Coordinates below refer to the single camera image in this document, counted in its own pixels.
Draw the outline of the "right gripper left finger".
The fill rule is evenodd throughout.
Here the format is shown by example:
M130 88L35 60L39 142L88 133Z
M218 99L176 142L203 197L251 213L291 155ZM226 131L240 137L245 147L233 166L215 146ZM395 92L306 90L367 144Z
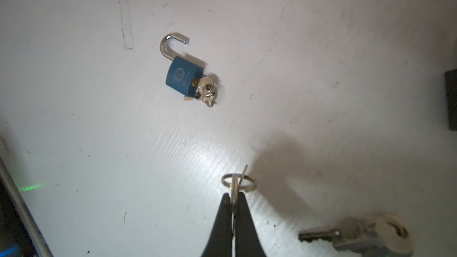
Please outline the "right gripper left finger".
M229 194L225 193L201 257L231 257L232 240L232 205Z

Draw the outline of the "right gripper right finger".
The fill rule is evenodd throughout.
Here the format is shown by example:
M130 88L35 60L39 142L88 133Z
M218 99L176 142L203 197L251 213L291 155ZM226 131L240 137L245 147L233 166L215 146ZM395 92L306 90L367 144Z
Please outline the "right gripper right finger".
M236 257L266 257L259 241L244 193L238 193L234 215L234 248Z

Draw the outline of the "blue small padlock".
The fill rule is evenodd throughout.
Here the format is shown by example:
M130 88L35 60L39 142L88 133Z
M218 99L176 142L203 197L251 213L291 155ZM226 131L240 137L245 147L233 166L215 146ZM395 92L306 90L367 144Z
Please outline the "blue small padlock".
M217 97L217 87L212 78L204 75L204 68L185 59L170 48L170 42L176 40L187 45L189 38L180 33L170 33L163 37L159 50L171 60L165 84L184 96L185 101L197 100L207 107L213 107Z

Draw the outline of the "black padlock with keys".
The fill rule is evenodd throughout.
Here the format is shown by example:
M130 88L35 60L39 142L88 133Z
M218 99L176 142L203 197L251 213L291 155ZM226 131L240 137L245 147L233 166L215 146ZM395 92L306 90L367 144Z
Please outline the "black padlock with keys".
M445 73L447 118L449 129L457 130L457 69Z

